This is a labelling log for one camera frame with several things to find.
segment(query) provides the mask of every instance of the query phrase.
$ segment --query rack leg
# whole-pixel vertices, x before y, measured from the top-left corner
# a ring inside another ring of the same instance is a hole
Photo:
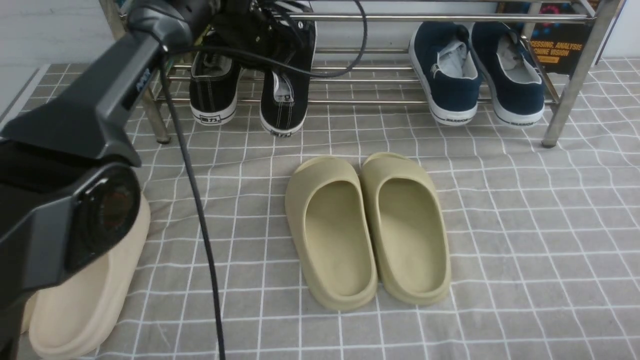
[[[596,19],[592,25],[591,33],[587,39],[578,64],[576,65],[573,74],[570,74],[570,80],[567,86],[560,96],[560,103],[557,105],[553,117],[545,133],[544,140],[542,140],[542,146],[545,148],[555,147],[560,134],[564,128],[564,124],[569,119],[569,114],[575,105],[575,100],[578,98],[578,94],[582,89],[584,80],[589,74],[591,64],[598,55],[600,44],[604,40],[609,24],[613,21],[618,5],[622,0],[602,0],[598,11],[596,12]]]
[[[115,4],[114,0],[99,1],[100,6],[102,7],[102,11],[104,12],[104,16],[107,18],[107,23],[109,24],[109,28],[111,29],[111,32],[113,34],[113,38],[118,39],[124,36],[126,30],[124,28],[124,25],[122,24],[120,12],[118,11],[118,6]],[[171,141],[171,137],[167,132],[164,121],[162,120],[162,116],[160,116],[160,109],[154,101],[150,89],[145,90],[145,93],[142,95],[141,102],[142,107],[147,113],[147,118],[149,119],[151,128],[154,130],[154,134],[156,135],[156,141],[158,141],[159,143],[169,143]]]
[[[540,13],[541,9],[542,9],[542,3],[531,3],[529,5],[529,15],[537,15]],[[522,29],[522,35],[526,36],[527,38],[531,38],[531,35],[533,34],[533,30],[535,27],[536,27],[535,22],[528,22],[524,24],[524,29]]]

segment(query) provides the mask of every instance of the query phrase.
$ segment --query beige slide sandal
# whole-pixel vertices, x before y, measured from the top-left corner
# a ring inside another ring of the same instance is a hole
[[[22,312],[22,327],[20,328],[20,333],[24,334],[29,331],[29,324],[31,323],[31,315],[33,315],[33,308],[36,307],[36,300],[38,298],[38,293],[33,294],[27,303],[24,305],[24,310]]]
[[[371,301],[378,275],[353,167],[331,156],[306,161],[287,185],[285,212],[316,300],[339,311]]]
[[[138,217],[118,245],[63,284],[38,292],[29,326],[38,355],[76,358],[106,340],[120,316],[149,223],[149,204],[142,196]]]
[[[415,162],[387,152],[371,155],[360,178],[385,289],[410,304],[442,300],[449,293],[451,264],[431,178]]]

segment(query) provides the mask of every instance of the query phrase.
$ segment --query gray checkered cloth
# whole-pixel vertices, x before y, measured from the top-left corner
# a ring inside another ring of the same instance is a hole
[[[53,65],[26,109],[78,73]],[[353,77],[396,77],[359,73]],[[260,96],[243,84],[241,96]],[[187,86],[173,90],[186,97]],[[419,85],[312,84],[316,99],[423,99]],[[640,357],[640,60],[588,77],[555,149],[532,129],[500,126],[482,106],[439,126],[426,106],[310,107],[303,131],[274,138],[258,106],[188,132],[223,301],[227,359],[637,359]],[[167,117],[166,108],[163,115]],[[126,130],[152,223],[111,336],[83,359],[213,359],[211,286],[180,151],[156,143],[141,109]],[[451,250],[451,294],[403,304],[380,285],[357,311],[322,308],[302,277],[284,192],[303,161],[332,154],[359,168],[371,153],[418,161],[438,188]],[[37,358],[22,342],[21,360]]]

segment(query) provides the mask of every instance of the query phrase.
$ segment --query white wall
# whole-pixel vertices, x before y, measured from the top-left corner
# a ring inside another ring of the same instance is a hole
[[[313,2],[317,12],[355,12],[349,2]],[[367,12],[490,13],[493,3],[365,2]],[[88,62],[112,43],[98,0],[0,0],[0,66]],[[640,56],[640,1],[629,0],[605,56]],[[370,23],[372,47],[404,47],[417,24]],[[357,23],[320,23],[320,46],[358,46]]]
[[[0,66],[89,62],[112,43],[98,0],[0,0]]]
[[[640,56],[640,1],[627,0],[604,56]]]

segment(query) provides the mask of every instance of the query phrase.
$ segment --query sneaker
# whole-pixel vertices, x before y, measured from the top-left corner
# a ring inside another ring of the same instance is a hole
[[[202,43],[223,45],[222,39],[213,32],[208,33]],[[242,66],[226,56],[199,52],[191,66],[189,101],[191,111],[202,125],[222,125],[236,114],[238,102],[237,86]]]
[[[517,129],[540,121],[545,88],[518,33],[501,22],[479,22],[471,31],[471,44],[498,119]]]
[[[478,109],[482,79],[470,52],[467,28],[453,22],[423,22],[409,43],[409,57],[429,99],[433,118],[467,124]]]
[[[270,6],[274,12],[311,12],[308,2],[277,1]],[[278,23],[292,41],[292,46],[280,51],[276,59],[310,71],[316,53],[316,22],[288,19]],[[264,75],[260,120],[266,131],[278,137],[289,137],[302,128],[307,116],[309,77],[286,69],[267,71]]]

